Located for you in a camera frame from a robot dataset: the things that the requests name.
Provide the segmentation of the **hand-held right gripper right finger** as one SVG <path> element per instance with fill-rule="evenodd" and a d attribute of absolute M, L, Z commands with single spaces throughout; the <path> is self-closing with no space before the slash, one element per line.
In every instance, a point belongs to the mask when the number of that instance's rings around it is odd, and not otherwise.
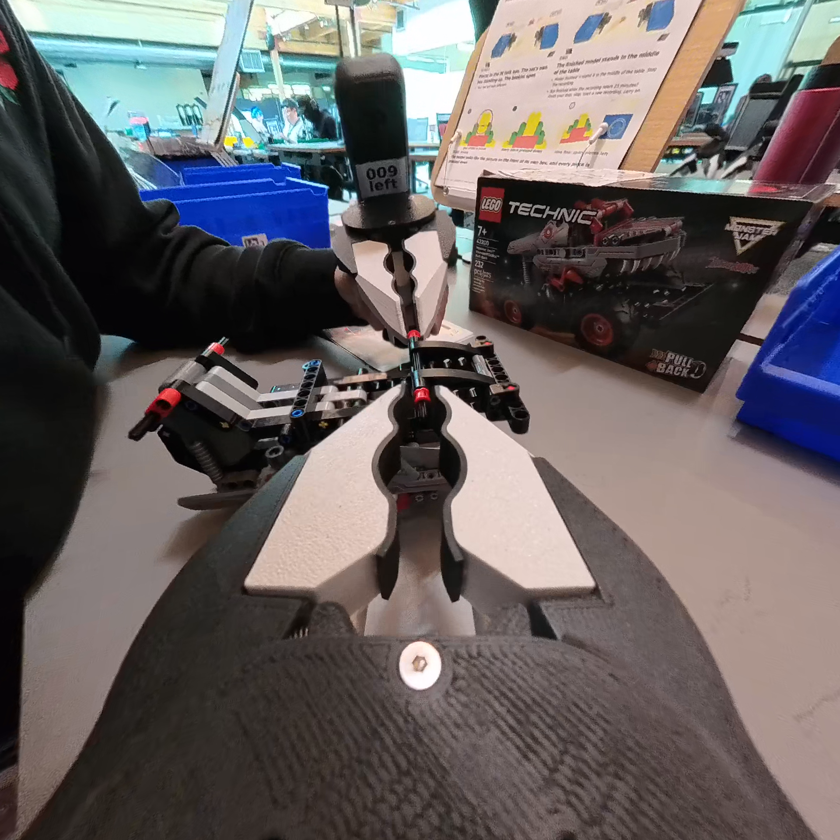
<path fill-rule="evenodd" d="M 441 573 L 451 601 L 532 603 L 589 595 L 595 579 L 529 451 L 436 388 Z"/>

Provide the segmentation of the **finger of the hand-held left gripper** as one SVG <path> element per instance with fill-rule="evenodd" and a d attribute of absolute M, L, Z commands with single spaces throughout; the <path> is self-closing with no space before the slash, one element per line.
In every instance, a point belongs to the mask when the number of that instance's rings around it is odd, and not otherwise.
<path fill-rule="evenodd" d="M 393 269 L 387 266 L 392 252 L 387 243 L 364 240 L 352 243 L 356 281 L 392 341 L 407 344 L 403 299 Z"/>
<path fill-rule="evenodd" d="M 412 311 L 415 329 L 423 339 L 439 331 L 448 304 L 448 265 L 437 233 L 416 233 L 404 242 L 412 258 Z"/>

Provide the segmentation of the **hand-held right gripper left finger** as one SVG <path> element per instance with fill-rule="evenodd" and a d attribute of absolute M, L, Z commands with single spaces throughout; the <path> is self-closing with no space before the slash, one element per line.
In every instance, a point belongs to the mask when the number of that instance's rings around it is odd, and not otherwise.
<path fill-rule="evenodd" d="M 404 387 L 393 387 L 310 451 L 245 578 L 248 594 L 390 597 L 400 549 L 387 484 L 400 465 L 403 397 Z"/>

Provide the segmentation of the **black brick truck chassis model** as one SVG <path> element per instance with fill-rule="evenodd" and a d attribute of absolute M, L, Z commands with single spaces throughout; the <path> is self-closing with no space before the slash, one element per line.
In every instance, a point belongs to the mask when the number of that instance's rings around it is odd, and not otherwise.
<path fill-rule="evenodd" d="M 237 508 L 293 458 L 306 455 L 391 389 L 406 388 L 407 417 L 399 420 L 401 465 L 386 481 L 395 494 L 435 498 L 445 478 L 438 467 L 439 425 L 434 387 L 449 389 L 491 422 L 525 434 L 530 414 L 518 384 L 499 361 L 493 342 L 422 340 L 412 331 L 407 362 L 390 371 L 360 368 L 327 376 L 322 361 L 302 366 L 298 383 L 259 392 L 258 382 L 225 355 L 226 339 L 208 345 L 161 385 L 132 441 L 158 438 L 180 465 L 203 474 L 213 491 L 182 497 L 194 511 Z"/>

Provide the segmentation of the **person's left forearm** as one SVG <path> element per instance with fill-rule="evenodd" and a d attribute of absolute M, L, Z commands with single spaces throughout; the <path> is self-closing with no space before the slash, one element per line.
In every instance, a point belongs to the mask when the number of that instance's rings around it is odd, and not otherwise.
<path fill-rule="evenodd" d="M 226 337 L 244 352 L 275 350 L 322 330 L 364 324 L 334 285 L 330 248 L 288 239 L 262 248 L 226 245 L 180 224 L 167 201 L 136 201 L 101 333 L 153 349 L 198 347 Z"/>

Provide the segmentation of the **open instruction booklet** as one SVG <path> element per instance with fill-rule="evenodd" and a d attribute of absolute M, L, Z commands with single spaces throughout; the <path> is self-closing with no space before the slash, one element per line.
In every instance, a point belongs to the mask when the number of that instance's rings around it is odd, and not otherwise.
<path fill-rule="evenodd" d="M 383 334 L 373 330 L 371 326 L 326 329 L 322 335 L 369 369 L 387 372 L 409 361 L 406 348 L 383 338 Z M 472 331 L 446 320 L 443 321 L 439 333 L 429 337 L 432 341 L 459 344 L 469 343 L 474 338 L 475 334 Z"/>

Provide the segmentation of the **background work table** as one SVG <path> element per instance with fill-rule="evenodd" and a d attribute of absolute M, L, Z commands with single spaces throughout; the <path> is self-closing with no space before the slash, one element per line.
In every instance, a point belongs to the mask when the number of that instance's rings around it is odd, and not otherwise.
<path fill-rule="evenodd" d="M 265 151 L 270 161 L 300 167 L 303 180 L 327 186 L 332 200 L 342 201 L 344 194 L 353 190 L 350 165 L 342 142 L 267 143 Z"/>

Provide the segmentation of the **large blue storage bin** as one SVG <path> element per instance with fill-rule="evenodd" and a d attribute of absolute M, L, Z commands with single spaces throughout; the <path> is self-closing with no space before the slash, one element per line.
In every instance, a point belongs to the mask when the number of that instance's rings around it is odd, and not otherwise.
<path fill-rule="evenodd" d="M 141 190 L 145 202 L 173 203 L 183 226 L 200 228 L 230 245 L 264 234 L 268 243 L 289 239 L 313 249 L 331 245 L 328 189 L 325 185 L 269 180 L 178 185 Z"/>

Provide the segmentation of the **leaning white board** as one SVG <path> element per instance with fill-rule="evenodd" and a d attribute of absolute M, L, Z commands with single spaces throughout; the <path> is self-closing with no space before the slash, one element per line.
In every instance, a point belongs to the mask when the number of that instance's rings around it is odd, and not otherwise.
<path fill-rule="evenodd" d="M 201 145 L 218 150 L 224 138 L 238 86 L 238 63 L 253 10 L 253 1 L 230 1 L 224 19 L 224 32 L 213 65 L 209 99 L 204 125 L 199 136 Z"/>

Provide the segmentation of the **black toy truck box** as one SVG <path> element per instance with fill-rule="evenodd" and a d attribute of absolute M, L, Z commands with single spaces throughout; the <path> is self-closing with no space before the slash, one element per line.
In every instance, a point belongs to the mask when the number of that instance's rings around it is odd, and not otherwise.
<path fill-rule="evenodd" d="M 483 175 L 469 308 L 703 393 L 828 185 Z"/>

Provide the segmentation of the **blue angled storage bin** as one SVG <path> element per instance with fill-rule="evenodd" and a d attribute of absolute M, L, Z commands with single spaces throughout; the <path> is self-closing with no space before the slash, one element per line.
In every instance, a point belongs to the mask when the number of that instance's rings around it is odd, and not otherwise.
<path fill-rule="evenodd" d="M 839 248 L 792 289 L 737 398 L 741 424 L 839 460 Z"/>

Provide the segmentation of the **instruction sheet on board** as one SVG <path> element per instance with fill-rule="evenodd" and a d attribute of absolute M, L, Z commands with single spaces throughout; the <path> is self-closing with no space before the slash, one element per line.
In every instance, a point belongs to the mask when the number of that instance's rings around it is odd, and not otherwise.
<path fill-rule="evenodd" d="M 622 160 L 618 163 L 597 163 L 596 169 L 605 169 L 609 172 L 655 171 L 662 154 L 676 134 L 701 82 L 704 81 L 718 57 L 731 26 L 744 5 L 744 1 L 704 1 L 700 4 L 699 11 L 676 52 L 675 59 L 648 109 L 645 120 L 641 123 Z M 432 171 L 434 199 L 447 207 L 464 211 L 474 209 L 476 202 L 474 182 L 470 182 L 465 188 L 460 188 L 445 185 L 444 177 L 448 173 L 450 152 L 455 148 L 456 120 L 466 110 L 467 96 L 477 73 L 488 32 L 489 29 L 486 28 L 476 40 L 476 47 L 469 58 L 465 77 L 458 91 L 447 131 Z"/>

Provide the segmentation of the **person's black clothed torso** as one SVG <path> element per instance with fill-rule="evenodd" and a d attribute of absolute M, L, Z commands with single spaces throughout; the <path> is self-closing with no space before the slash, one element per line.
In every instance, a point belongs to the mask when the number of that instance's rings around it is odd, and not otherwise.
<path fill-rule="evenodd" d="M 2 774 L 18 764 L 25 599 L 87 480 L 98 315 L 136 201 L 118 152 L 2 2 Z"/>

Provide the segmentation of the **black office chair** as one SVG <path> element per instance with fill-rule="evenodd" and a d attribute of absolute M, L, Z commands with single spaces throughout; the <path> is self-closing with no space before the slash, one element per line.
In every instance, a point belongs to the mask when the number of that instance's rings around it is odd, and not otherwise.
<path fill-rule="evenodd" d="M 726 128 L 728 140 L 717 174 L 720 179 L 753 177 L 804 78 L 798 73 L 788 80 L 775 81 L 769 75 L 763 75 L 751 85 Z"/>

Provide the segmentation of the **dark red bottle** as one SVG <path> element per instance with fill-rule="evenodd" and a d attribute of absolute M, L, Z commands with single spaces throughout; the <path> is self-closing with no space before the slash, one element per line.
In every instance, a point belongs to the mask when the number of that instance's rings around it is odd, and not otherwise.
<path fill-rule="evenodd" d="M 837 39 L 794 94 L 752 179 L 778 184 L 822 184 L 838 160 Z"/>

